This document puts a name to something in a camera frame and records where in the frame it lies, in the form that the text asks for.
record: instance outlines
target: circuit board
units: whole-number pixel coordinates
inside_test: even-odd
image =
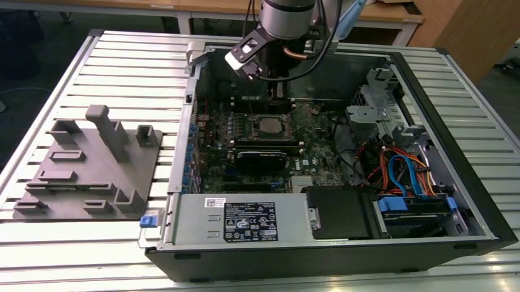
[[[297,103],[286,115],[234,113],[233,109],[218,104],[210,110],[205,123],[202,192],[290,193],[293,176],[310,176],[317,186],[342,186],[342,173],[328,131],[330,119],[326,112],[320,113],[308,103]],[[237,153],[250,147],[246,144],[241,150],[239,143],[249,141],[276,141],[276,146],[261,144],[254,146],[254,150],[290,153],[282,170],[259,175],[243,173],[237,168]]]

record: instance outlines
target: aluminum extrusion table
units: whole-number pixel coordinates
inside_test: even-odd
[[[149,209],[163,208],[175,155],[191,40],[235,43],[238,38],[104,31],[90,36],[0,175],[0,291],[517,291],[520,245],[465,257],[427,272],[308,277],[245,282],[174,283],[149,262],[145,247],[158,229],[136,221],[12,222],[15,200],[38,171],[54,139],[56,118],[80,119],[90,104],[106,104],[127,129],[146,122],[166,134],[157,161]],[[520,236],[520,143],[449,55],[435,49],[340,45],[396,50],[443,116],[505,219]],[[412,117],[419,122],[409,100]],[[94,127],[86,120],[78,124]]]

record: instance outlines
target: white sticker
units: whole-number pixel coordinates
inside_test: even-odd
[[[415,19],[415,18],[405,18],[403,21],[405,23],[421,23],[423,22],[421,19]]]
[[[151,4],[150,6],[151,6],[153,8],[173,9],[173,5],[157,5],[157,4]]]
[[[205,207],[206,208],[223,208],[226,203],[226,198],[206,198]]]

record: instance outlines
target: warning label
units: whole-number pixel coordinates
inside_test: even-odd
[[[267,242],[278,240],[274,202],[225,204],[226,242]]]

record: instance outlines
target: blue latch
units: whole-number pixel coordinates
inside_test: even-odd
[[[448,202],[449,209],[452,211],[457,210],[457,202],[455,201],[455,199],[452,197],[448,197],[447,202]]]
[[[145,215],[139,220],[140,228],[157,228],[157,216]]]
[[[381,212],[386,211],[407,211],[405,199],[401,196],[386,196],[377,201]]]

